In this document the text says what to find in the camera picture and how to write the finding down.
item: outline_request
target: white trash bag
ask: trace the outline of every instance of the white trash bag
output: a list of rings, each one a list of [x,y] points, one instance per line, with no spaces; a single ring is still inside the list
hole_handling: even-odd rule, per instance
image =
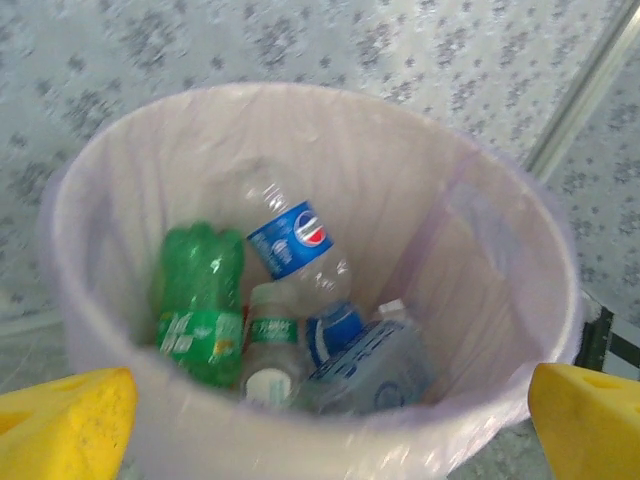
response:
[[[365,418],[268,413],[211,394],[154,348],[146,303],[175,225],[216,222],[216,179],[269,156],[304,180],[371,312],[401,298],[438,380],[424,405]],[[528,416],[536,364],[570,362],[581,315],[566,224],[514,165],[366,96],[239,84],[172,96],[94,138],[50,182],[41,259],[77,371],[126,365],[131,454],[149,479],[423,480]],[[248,253],[245,287],[267,279]]]

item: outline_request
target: pepsi bottle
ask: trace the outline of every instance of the pepsi bottle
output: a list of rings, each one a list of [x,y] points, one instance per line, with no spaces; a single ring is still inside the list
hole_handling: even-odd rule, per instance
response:
[[[249,159],[223,179],[233,226],[243,231],[274,280],[297,296],[295,313],[309,316],[345,300],[351,271],[293,172],[264,158]]]

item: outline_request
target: yellow object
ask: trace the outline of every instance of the yellow object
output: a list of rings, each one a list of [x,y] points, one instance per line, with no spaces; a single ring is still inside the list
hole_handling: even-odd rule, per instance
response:
[[[529,408],[558,480],[640,478],[640,383],[541,364]]]
[[[126,368],[96,370],[0,396],[0,479],[112,480],[135,420]]]

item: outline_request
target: green label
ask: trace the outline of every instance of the green label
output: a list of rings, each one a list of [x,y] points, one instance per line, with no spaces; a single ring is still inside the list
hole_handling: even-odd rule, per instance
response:
[[[242,352],[242,315],[233,312],[175,311],[160,316],[156,344],[180,364],[214,364]]]
[[[298,343],[298,323],[289,318],[258,318],[251,323],[251,343]]]

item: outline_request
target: green plastic bottle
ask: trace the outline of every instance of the green plastic bottle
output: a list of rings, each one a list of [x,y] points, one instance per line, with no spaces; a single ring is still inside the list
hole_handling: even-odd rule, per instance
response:
[[[243,237],[206,222],[170,230],[151,287],[158,348],[207,385],[230,388],[242,369]]]

